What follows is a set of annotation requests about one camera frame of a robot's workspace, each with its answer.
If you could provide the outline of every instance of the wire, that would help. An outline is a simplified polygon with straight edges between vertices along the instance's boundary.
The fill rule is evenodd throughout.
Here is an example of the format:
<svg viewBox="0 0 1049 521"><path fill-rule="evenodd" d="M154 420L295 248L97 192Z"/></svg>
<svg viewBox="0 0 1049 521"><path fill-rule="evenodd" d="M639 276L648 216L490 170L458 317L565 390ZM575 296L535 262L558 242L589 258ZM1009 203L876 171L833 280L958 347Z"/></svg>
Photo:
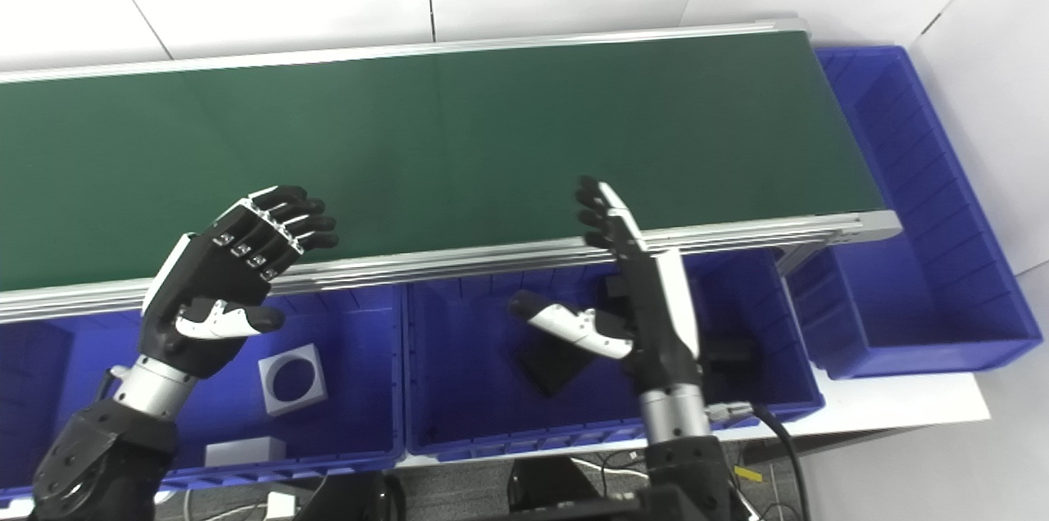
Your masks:
<svg viewBox="0 0 1049 521"><path fill-rule="evenodd" d="M797 451L794 449L794 439L791 438L790 433L784 427L779 419L777 419L771 412L769 412L768 407L765 405L754 405L754 416L759 418L762 422L769 426L769 429L776 434L779 441L784 444L784 450L787 451L787 457L790 458L790 463L794 468L794 480L797 482L797 496L798 500L801 502L801 514L797 515L799 521L811 521L809 513L809 494L805 486L805 476L801 474L801 461L797 458ZM784 508L793 511L793 507L789 505L783 505Z"/></svg>
<svg viewBox="0 0 1049 521"><path fill-rule="evenodd" d="M209 517L209 518L205 519L204 521L218 521L219 519L226 519L227 517L229 517L231 515L236 515L237 513L240 513L240 511L247 511L248 512L248 515L244 515L243 517L240 518L240 521L247 521L247 519L249 517L251 517L252 514L255 513L255 509L258 508L259 506L265 506L265 503L257 502L255 504L247 504L244 506L238 506L237 508L232 508L230 511L226 511L226 513L219 513L218 515L216 515L214 517Z"/></svg>
<svg viewBox="0 0 1049 521"><path fill-rule="evenodd" d="M765 511L763 511L762 514L757 516L757 521L769 521L769 512L771 512L773 508L776 507L786 508L787 511L790 511L794 515L794 518L800 521L801 515L797 512L796 508L785 502L778 502L778 501L772 503L769 506L765 506Z"/></svg>
<svg viewBox="0 0 1049 521"><path fill-rule="evenodd" d="M578 463L579 465L585 465L586 468L590 468L591 470L598 470L598 471L601 470L600 465L598 465L598 464L596 464L596 463L594 463L592 461L586 461L586 460L580 459L580 458L572 458L572 461ZM637 476L637 477L640 477L640 478L648 478L648 475L645 474L644 472L639 472L637 470L631 470L631 469L628 469L628 468L609 468L609 466L606 465L604 468L604 472L606 474L621 474L623 476Z"/></svg>
<svg viewBox="0 0 1049 521"><path fill-rule="evenodd" d="M184 496L183 496L183 521L193 521L193 516L190 515L190 494L191 493L193 493L192 490L186 491L184 493ZM240 511L247 511L248 512L248 515L244 515L243 517L240 518L240 521L247 521L247 519L252 516L252 513L254 513L256 508L258 508L259 506L263 506L263 505L265 505L265 503L257 502L255 504L247 504L247 505L243 505L243 506L238 506L236 508L232 508L230 511L226 511L226 513L219 513L218 515L216 515L214 517L209 517L209 518L205 519L204 521L218 521L219 519L226 519L230 515L235 515L237 513L240 513Z"/></svg>
<svg viewBox="0 0 1049 521"><path fill-rule="evenodd" d="M612 458L614 458L614 457L616 457L618 455L622 455L622 454L636 454L636 453L637 453L637 450L622 450L622 451L618 451L618 452L612 452L611 454L607 454L607 455L604 455L604 456L599 456L599 457L601 457L601 469L600 469L601 470L601 491L602 491L602 493L604 494L605 497L608 496L608 477L607 477L606 473L611 473L613 470L628 470L628 468L627 468L628 465L633 465L635 463L638 463L641 460L640 459L634 459L633 461L630 461L626 465L615 466L615 468L609 468L608 466L608 461L612 460Z"/></svg>
<svg viewBox="0 0 1049 521"><path fill-rule="evenodd" d="M740 492L742 490L742 487L740 486L740 477L736 476L735 469L738 468L740 460L743 459L743 447L742 446L740 447L740 451L736 454L735 464L734 465L731 464L731 462L728 461L728 454L723 454L723 455L725 455L725 468L728 469L728 481L729 481L729 484L732 484L732 487L735 489L736 492Z"/></svg>

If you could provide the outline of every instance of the robotic finger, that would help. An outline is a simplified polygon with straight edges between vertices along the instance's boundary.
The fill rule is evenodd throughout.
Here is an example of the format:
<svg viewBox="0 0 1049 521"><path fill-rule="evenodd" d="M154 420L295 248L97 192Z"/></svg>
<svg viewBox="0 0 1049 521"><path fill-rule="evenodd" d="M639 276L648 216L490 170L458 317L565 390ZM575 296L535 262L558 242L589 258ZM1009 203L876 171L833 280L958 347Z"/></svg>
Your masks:
<svg viewBox="0 0 1049 521"><path fill-rule="evenodd" d="M510 298L510 312L591 353L622 360L634 349L626 321L600 309L577 309L531 290Z"/></svg>
<svg viewBox="0 0 1049 521"><path fill-rule="evenodd" d="M277 186L237 200L202 236L234 257L245 257L270 281L312 248L330 248L335 219L322 216L324 202L298 186Z"/></svg>

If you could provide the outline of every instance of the empty blue bin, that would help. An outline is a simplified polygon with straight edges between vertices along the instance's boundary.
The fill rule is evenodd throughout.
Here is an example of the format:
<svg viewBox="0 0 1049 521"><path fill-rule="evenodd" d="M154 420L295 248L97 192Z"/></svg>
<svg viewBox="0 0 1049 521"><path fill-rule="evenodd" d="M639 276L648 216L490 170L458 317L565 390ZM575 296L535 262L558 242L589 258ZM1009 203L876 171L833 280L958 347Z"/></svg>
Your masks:
<svg viewBox="0 0 1049 521"><path fill-rule="evenodd" d="M390 468L404 451L403 286L273 298L284 327L248 339L201 381L179 413L179 451L162 487L194 489ZM137 356L138 314L115 312L0 326L0 500L30 477L69 417L91 401L102 372ZM328 397L266 415L258 361L315 343ZM204 468L210 443L271 435L287 458Z"/></svg>
<svg viewBox="0 0 1049 521"><path fill-rule="evenodd" d="M761 365L708 399L754 400L794 420L823 406L769 249L687 257L701 328L750 339ZM517 289L593 305L616 268L590 264L408 286L408 451L456 460L642 437L637 398L621 365L596 357L544 397L516 362L545 333L507 313ZM756 420L740 425L754 425Z"/></svg>
<svg viewBox="0 0 1049 521"><path fill-rule="evenodd" d="M903 234L825 249L788 282L833 378L981 371L1042 342L902 47L817 50Z"/></svg>

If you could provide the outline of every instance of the floor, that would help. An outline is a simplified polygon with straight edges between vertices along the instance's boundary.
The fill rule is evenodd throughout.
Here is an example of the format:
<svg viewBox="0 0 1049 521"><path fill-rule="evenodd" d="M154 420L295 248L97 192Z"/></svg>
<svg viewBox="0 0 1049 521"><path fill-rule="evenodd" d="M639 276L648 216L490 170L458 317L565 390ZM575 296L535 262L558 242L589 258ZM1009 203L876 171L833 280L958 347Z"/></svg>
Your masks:
<svg viewBox="0 0 1049 521"><path fill-rule="evenodd" d="M741 444L724 443L725 457L736 461ZM581 454L578 458L600 462L599 454ZM630 461L621 454L612 463ZM431 468L398 470L394 474L404 484L408 505L408 521L458 521L507 512L506 484L511 461L464 462ZM597 470L582 466L583 472L600 492L601 476ZM643 470L643 464L637 465ZM793 513L799 507L794 472L787 460L750 465L762 475L762 481L740 479L745 498L765 521L797 521ZM606 476L609 494L636 491L645 485L639 476L615 474ZM157 521L259 521L265 515L265 498L270 486L248 485L193 491L190 495L189 517L184 516L185 494L172 496L157 506ZM280 489L299 495L300 503L308 498L305 491Z"/></svg>

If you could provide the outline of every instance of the robotic hand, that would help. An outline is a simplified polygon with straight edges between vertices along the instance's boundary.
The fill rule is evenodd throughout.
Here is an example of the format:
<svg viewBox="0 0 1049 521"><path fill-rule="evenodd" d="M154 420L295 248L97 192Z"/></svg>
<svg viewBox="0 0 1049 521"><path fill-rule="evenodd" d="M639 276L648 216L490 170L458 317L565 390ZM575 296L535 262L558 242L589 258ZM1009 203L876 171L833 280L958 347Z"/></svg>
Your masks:
<svg viewBox="0 0 1049 521"><path fill-rule="evenodd" d="M270 281L312 248L333 247L335 220L295 186L240 199L201 234L184 234L143 301L141 355L114 366L114 397L76 413L34 476L34 519L144 520L176 449L174 419L198 379L245 338L279 329L261 307Z"/></svg>
<svg viewBox="0 0 1049 521"><path fill-rule="evenodd" d="M510 311L544 331L622 360L641 404L648 438L645 460L654 486L679 486L707 521L725 521L738 506L730 493L721 444L704 404L699 329L679 249L651 253L633 214L607 182L584 177L576 192L588 245L609 249L629 298L624 319L575 309L520 290Z"/></svg>

